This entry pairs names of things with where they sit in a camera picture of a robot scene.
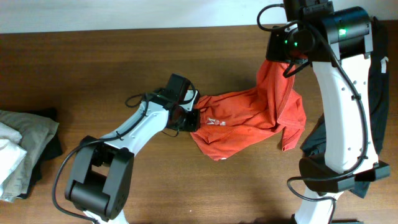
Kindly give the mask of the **red t-shirt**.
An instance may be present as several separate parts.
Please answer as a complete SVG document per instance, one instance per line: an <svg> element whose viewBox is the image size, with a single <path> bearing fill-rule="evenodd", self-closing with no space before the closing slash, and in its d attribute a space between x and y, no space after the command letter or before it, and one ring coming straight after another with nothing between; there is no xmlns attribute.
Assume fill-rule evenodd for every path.
<svg viewBox="0 0 398 224"><path fill-rule="evenodd" d="M286 63L265 60L256 75L256 86L199 99L200 128L191 137L202 153L214 161L282 133L282 150L293 149L307 120L302 96L293 77L285 78Z"/></svg>

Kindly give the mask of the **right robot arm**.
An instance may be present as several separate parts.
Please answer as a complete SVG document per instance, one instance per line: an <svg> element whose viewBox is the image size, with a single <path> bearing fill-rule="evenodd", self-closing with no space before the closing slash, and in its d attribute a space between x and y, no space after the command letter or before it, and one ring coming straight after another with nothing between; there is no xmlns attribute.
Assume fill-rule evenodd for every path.
<svg viewBox="0 0 398 224"><path fill-rule="evenodd" d="M284 1L287 23L270 28L266 58L285 62L284 77L307 66L322 94L325 152L299 162L305 184L292 223L331 223L340 195L357 182L390 175L371 136L368 75L373 51L372 24L361 7L336 11L331 1Z"/></svg>

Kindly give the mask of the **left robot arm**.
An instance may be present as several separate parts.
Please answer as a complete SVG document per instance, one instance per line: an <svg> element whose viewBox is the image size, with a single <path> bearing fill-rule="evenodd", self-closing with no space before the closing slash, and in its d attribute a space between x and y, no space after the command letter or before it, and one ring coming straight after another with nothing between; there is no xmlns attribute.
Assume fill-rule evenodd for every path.
<svg viewBox="0 0 398 224"><path fill-rule="evenodd" d="M165 128L177 132L198 129L194 108L196 90L156 90L141 95L137 111L120 127L102 138L86 136L66 157L74 158L65 198L82 213L67 215L92 223L126 223L127 201L134 158L146 143Z"/></svg>

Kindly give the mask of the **black t-shirt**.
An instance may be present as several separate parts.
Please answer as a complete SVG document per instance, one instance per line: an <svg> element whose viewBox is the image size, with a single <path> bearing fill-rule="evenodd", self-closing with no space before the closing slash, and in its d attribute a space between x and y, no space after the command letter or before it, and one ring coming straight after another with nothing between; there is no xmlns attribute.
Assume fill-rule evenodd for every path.
<svg viewBox="0 0 398 224"><path fill-rule="evenodd" d="M350 190L365 197L371 182L389 176L379 161L389 109L388 32L376 17L371 21L374 50L369 58L356 55L342 62L343 70L361 94L368 127L368 149L363 163L344 182L329 177L349 172L361 159L363 127L356 101L340 72L328 62L315 62L313 69L320 85L323 118L302 145L305 157L299 162L304 177L325 178L307 182L314 192L338 193Z"/></svg>

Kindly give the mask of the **black folded garment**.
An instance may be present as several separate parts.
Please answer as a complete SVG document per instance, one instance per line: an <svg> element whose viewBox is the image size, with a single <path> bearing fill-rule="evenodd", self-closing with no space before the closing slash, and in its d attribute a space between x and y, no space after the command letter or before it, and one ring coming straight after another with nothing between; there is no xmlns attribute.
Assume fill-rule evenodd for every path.
<svg viewBox="0 0 398 224"><path fill-rule="evenodd" d="M30 111L26 111L26 113L43 116L46 118L50 118L53 121L57 121L57 110L55 108L46 108L43 110L30 110ZM36 185L36 183L42 179L42 173L41 173L42 163L45 161L52 160L56 157L59 157L62 154L63 154L63 151L62 151L60 140L58 138L58 133L55 133L54 137L52 137L51 140L47 143L46 147L44 148L43 153L39 157L39 160L37 161L36 165L32 169L32 175L30 178L27 192L24 194L18 195L16 198L18 198L18 199L29 198L31 191L34 188L34 186Z"/></svg>

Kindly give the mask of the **grey folded garment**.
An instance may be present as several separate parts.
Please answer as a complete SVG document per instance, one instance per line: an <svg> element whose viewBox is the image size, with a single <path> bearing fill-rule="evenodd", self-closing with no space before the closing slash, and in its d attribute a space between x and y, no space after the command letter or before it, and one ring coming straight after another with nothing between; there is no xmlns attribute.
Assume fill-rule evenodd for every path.
<svg viewBox="0 0 398 224"><path fill-rule="evenodd" d="M1 123L20 132L22 140L19 145L27 151L17 169L1 185L1 200L13 202L18 195L27 192L32 169L47 143L57 133L59 123L35 114L4 110L1 111Z"/></svg>

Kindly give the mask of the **white folded garment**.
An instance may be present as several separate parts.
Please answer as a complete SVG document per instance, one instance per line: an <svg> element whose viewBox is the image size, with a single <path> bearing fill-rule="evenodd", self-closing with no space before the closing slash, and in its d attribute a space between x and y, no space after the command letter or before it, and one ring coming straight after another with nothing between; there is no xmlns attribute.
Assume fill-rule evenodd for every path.
<svg viewBox="0 0 398 224"><path fill-rule="evenodd" d="M17 169L27 151L20 147L22 135L15 129L1 123L1 185Z"/></svg>

